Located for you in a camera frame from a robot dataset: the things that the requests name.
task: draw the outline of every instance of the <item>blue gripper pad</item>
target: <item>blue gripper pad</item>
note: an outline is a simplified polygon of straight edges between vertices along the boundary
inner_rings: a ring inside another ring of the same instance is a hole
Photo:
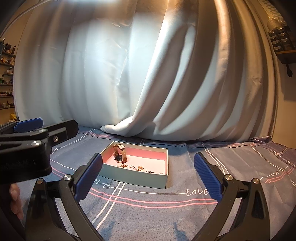
[[[86,169],[78,175],[75,186],[74,198],[77,202],[86,198],[91,186],[103,167],[103,158],[101,154],[96,153],[91,160],[85,165]]]
[[[35,118],[31,120],[24,120],[18,122],[13,128],[15,133],[24,133],[34,131],[43,127],[43,120],[41,118]]]
[[[193,164],[211,198],[216,199],[219,202],[222,199],[221,183],[219,180],[200,154],[197,153],[194,155]]]

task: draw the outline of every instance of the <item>bottle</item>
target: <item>bottle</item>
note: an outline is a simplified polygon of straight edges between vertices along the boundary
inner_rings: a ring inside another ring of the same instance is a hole
[[[11,54],[14,54],[15,53],[15,48],[16,48],[16,46],[13,46],[13,49],[11,51]]]
[[[9,44],[8,44],[8,42],[6,43],[6,52],[9,53]]]
[[[3,49],[2,49],[2,51],[4,51],[4,52],[7,51],[7,45],[8,45],[8,43],[6,43],[6,44],[3,45]]]

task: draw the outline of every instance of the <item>pink stripe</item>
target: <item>pink stripe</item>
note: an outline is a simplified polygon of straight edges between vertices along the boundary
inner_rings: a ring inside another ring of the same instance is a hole
[[[57,169],[55,169],[55,168],[53,168],[53,167],[52,167],[52,169],[53,169],[53,170],[55,170],[56,172],[59,172],[59,173],[61,173],[61,174],[64,174],[64,175],[66,175],[65,173],[63,173],[63,172],[60,172],[60,171],[58,171]]]
[[[206,199],[206,198],[203,198],[203,199],[197,199],[197,198],[194,198],[194,199],[190,199],[190,200],[186,200],[186,201],[179,201],[179,202],[149,202],[149,201],[141,201],[141,200],[134,200],[134,199],[130,199],[130,198],[126,198],[126,197],[117,197],[117,196],[114,196],[114,195],[109,195],[109,194],[106,194],[104,192],[99,192],[97,191],[96,189],[93,189],[91,188],[91,190],[97,192],[97,193],[101,193],[103,195],[106,195],[108,197],[116,197],[117,199],[125,199],[125,200],[129,200],[129,201],[132,201],[132,202],[142,202],[142,203],[152,203],[152,204],[171,204],[171,203],[183,203],[183,202],[191,202],[191,201],[209,201],[209,200],[214,200],[214,199]]]
[[[136,205],[136,204],[130,204],[127,202],[122,202],[122,201],[117,201],[117,200],[113,200],[113,199],[109,199],[109,198],[104,198],[102,196],[98,196],[92,192],[89,192],[90,194],[96,196],[96,197],[100,197],[104,200],[108,200],[111,202],[117,202],[117,203],[122,203],[122,204],[126,204],[129,206],[133,206],[133,207],[143,207],[143,208],[150,208],[150,209],[155,209],[155,208],[175,208],[175,207],[185,207],[185,206],[191,206],[191,205],[207,205],[207,204],[216,204],[218,202],[201,202],[201,203],[188,203],[188,204],[184,204],[184,205],[178,205],[178,206],[159,206],[159,207],[149,207],[149,206],[142,206],[142,205]]]
[[[91,135],[91,136],[96,136],[96,137],[110,137],[108,134],[95,134],[95,133],[93,133],[93,132],[90,132],[90,133],[88,133],[89,135]],[[205,144],[205,146],[206,147],[208,147],[208,148],[210,148],[210,147],[225,147],[225,146],[230,146],[230,147],[233,147],[233,146],[240,146],[240,145],[245,145],[245,146],[254,146],[254,145],[258,145],[257,143],[253,143],[253,144],[244,144],[244,143],[233,143],[233,144],[227,144],[227,145],[224,145],[224,144]],[[192,144],[192,145],[190,145],[190,144],[187,144],[187,146],[191,146],[191,147],[198,147],[198,146],[201,146],[201,147],[203,147],[202,145],[200,145],[200,144]]]
[[[179,201],[179,202],[149,202],[149,201],[134,200],[134,199],[126,198],[126,197],[118,197],[118,196],[114,196],[114,195],[109,195],[109,194],[106,194],[104,192],[99,192],[99,191],[97,191],[96,189],[93,189],[93,188],[91,188],[91,190],[93,190],[93,191],[95,191],[97,193],[101,193],[102,195],[106,195],[108,197],[114,197],[114,198],[117,197],[117,199],[119,198],[119,199],[129,200],[129,201],[132,201],[132,202],[141,202],[141,203],[150,203],[150,204],[172,204],[172,203],[184,203],[184,202],[191,202],[191,201],[210,201],[210,200],[214,200],[214,199],[207,199],[207,198],[203,198],[203,199],[194,198],[194,199],[190,199],[190,200],[186,200],[186,201]],[[101,197],[102,199],[105,199],[105,200],[109,200],[109,199],[106,199],[106,198],[102,197],[102,195],[101,196],[96,195],[96,196]]]
[[[286,149],[284,149],[282,152],[275,153],[275,155],[276,155],[276,156],[277,156],[277,155],[281,155],[281,154],[283,154],[286,150],[288,150],[288,147],[287,147]]]
[[[61,175],[59,175],[59,174],[57,174],[57,173],[55,173],[55,172],[52,172],[52,173],[54,173],[55,175],[58,175],[59,177],[62,177]]]
[[[278,177],[279,179],[277,179],[277,180],[274,180],[274,181],[271,181],[271,182],[277,182],[277,181],[279,181],[279,180],[281,180],[281,179],[283,179],[283,177],[286,175],[286,174],[290,174],[292,171],[293,171],[293,167],[288,171],[288,172],[284,172],[284,175],[282,176],[282,177]]]
[[[286,174],[290,174],[293,170],[294,170],[294,168],[292,167],[289,171],[283,172],[279,177],[274,177],[274,178],[267,179],[265,181],[265,183],[267,183],[267,182],[268,183],[271,183],[271,182],[275,183],[275,182],[281,180]]]

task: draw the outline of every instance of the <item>white stripe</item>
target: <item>white stripe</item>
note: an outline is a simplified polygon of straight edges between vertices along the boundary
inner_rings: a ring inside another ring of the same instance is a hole
[[[275,155],[281,155],[281,154],[283,154],[285,151],[287,151],[288,150],[288,148],[286,148],[286,149],[284,149],[282,152],[280,152],[280,153],[276,153]]]
[[[121,189],[119,190],[117,197],[119,197],[123,187],[124,187],[125,183],[122,185]],[[114,206],[115,202],[112,203],[110,209],[108,210],[108,212],[106,213],[105,217],[102,219],[102,221],[98,224],[98,226],[96,227],[96,230],[98,230],[98,228],[101,226],[101,224],[105,221],[105,219],[107,218],[107,216],[109,215],[109,213],[111,212],[113,206]]]
[[[64,146],[62,146],[62,147],[58,147],[58,148],[56,148],[53,152],[52,152],[52,154],[56,151],[56,150],[59,150],[59,149],[61,149],[61,148],[63,148],[63,147],[66,147],[66,146],[68,146],[68,145],[70,145],[70,144],[73,144],[73,143],[76,143],[76,142],[78,142],[78,141],[80,141],[82,138],[84,138],[84,137],[86,137],[90,132],[92,132],[94,129],[92,129],[92,130],[90,130],[90,131],[88,131],[86,134],[84,134],[82,137],[80,137],[79,139],[77,139],[77,140],[75,140],[75,141],[72,141],[71,143],[68,143],[67,145],[64,145]]]
[[[260,153],[259,153],[254,147],[252,147],[252,148],[254,149],[255,152],[257,152],[258,155],[260,155],[260,156],[261,156],[264,160],[266,160],[270,165],[272,165],[272,166],[274,166],[274,167],[277,167],[277,168],[280,169],[281,171],[285,172],[285,173],[288,175],[288,177],[289,177],[291,183],[293,184],[293,186],[296,187],[296,184],[291,180],[289,174],[288,174],[286,171],[284,171],[281,167],[278,167],[278,166],[274,165],[273,163],[271,163],[270,161],[268,161],[268,160],[267,160],[263,155],[261,155],[261,154],[260,154]]]
[[[54,161],[54,160],[52,160],[52,159],[50,159],[51,161]],[[59,162],[57,162],[57,161],[54,161],[54,162],[56,162],[56,163],[58,163],[58,164],[60,164]],[[63,166],[63,167],[66,167],[66,166],[64,166],[63,164],[60,164],[61,166]],[[71,167],[66,167],[66,168],[69,168],[69,169],[72,169],[72,170],[74,170],[74,171],[76,171],[75,169],[73,169],[73,168],[71,168]]]
[[[152,193],[152,192],[140,192],[140,191],[135,191],[135,190],[130,190],[130,189],[123,189],[126,191],[131,191],[131,192],[137,192],[137,193],[145,193],[145,194],[158,194],[158,195],[180,195],[180,194],[186,194],[184,193]]]
[[[119,185],[121,184],[121,182],[118,183],[117,187],[114,189],[112,195],[115,193],[115,191],[118,189]],[[92,224],[97,220],[97,218],[102,214],[102,212],[105,210],[105,208],[107,207],[108,203],[110,201],[108,200],[107,203],[105,204],[105,206],[102,208],[102,210],[99,212],[99,214],[94,218],[94,220],[91,222]]]
[[[224,169],[223,169],[223,167],[216,161],[216,157],[215,156],[213,156],[210,152],[208,152],[209,151],[209,149],[202,143],[202,142],[200,142],[201,144],[202,144],[202,146],[204,147],[204,149],[205,149],[205,151],[206,151],[206,153],[210,156],[210,157],[212,157],[213,159],[214,159],[214,161],[217,163],[217,165],[219,166],[219,167],[221,167],[221,169],[222,169],[222,172],[223,172],[223,174],[225,175],[226,173],[225,173],[225,171],[224,171]]]
[[[285,161],[289,162],[289,163],[291,164],[292,167],[295,167],[295,168],[296,168],[295,164],[293,164],[293,163],[291,163],[290,161],[286,160],[286,159],[283,158],[282,156],[280,156],[280,157],[278,157],[278,158],[282,158],[282,159],[284,159]]]
[[[272,174],[270,174],[270,175],[268,175],[268,176],[266,176],[266,177],[261,177],[259,180],[261,181],[262,178],[267,178],[267,177],[270,177],[270,176],[272,176]]]
[[[208,152],[209,152],[213,157],[215,157],[214,154],[212,154],[208,148],[207,148],[207,150],[208,150]],[[226,170],[226,172],[227,172],[226,174],[228,174],[229,172],[228,172],[227,168],[224,166],[224,164],[223,164],[221,161],[219,161],[219,162],[220,162],[220,164],[225,168],[225,170]]]
[[[66,168],[69,168],[69,169],[72,169],[72,170],[76,171],[75,169],[73,169],[71,167],[64,166],[63,164],[60,164],[60,165],[63,166],[63,167],[66,167]],[[135,190],[130,190],[130,189],[122,189],[122,190],[137,192],[137,193],[145,193],[145,194],[158,194],[158,195],[181,195],[181,194],[186,194],[186,192],[184,192],[184,193],[152,193],[152,192],[140,192],[140,191],[135,191]]]

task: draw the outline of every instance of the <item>wall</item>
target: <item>wall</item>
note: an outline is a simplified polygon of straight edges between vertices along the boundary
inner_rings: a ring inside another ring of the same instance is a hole
[[[286,66],[279,62],[278,104],[273,141],[296,149],[296,64],[290,64],[293,76],[286,74]]]
[[[23,5],[19,7],[19,9],[15,12],[13,17],[10,21],[12,21],[16,16],[18,16],[20,13],[31,7],[32,5],[36,4],[38,0],[26,0]],[[19,45],[23,30],[27,24],[27,21],[31,15],[31,12],[26,13],[22,17],[20,17],[7,31],[7,33],[3,36],[5,38],[5,44],[8,42],[9,44],[16,45],[16,50],[14,54],[17,53],[17,47]],[[0,76],[2,77],[2,74],[8,69],[9,67],[0,65]],[[9,80],[11,76],[4,76],[5,80]],[[0,86],[0,91],[11,91],[11,86]],[[6,103],[6,102],[13,102],[12,98],[1,98],[0,103]],[[6,109],[6,110],[0,110],[0,125],[6,123],[9,119],[11,119],[10,114],[15,113],[15,109]]]

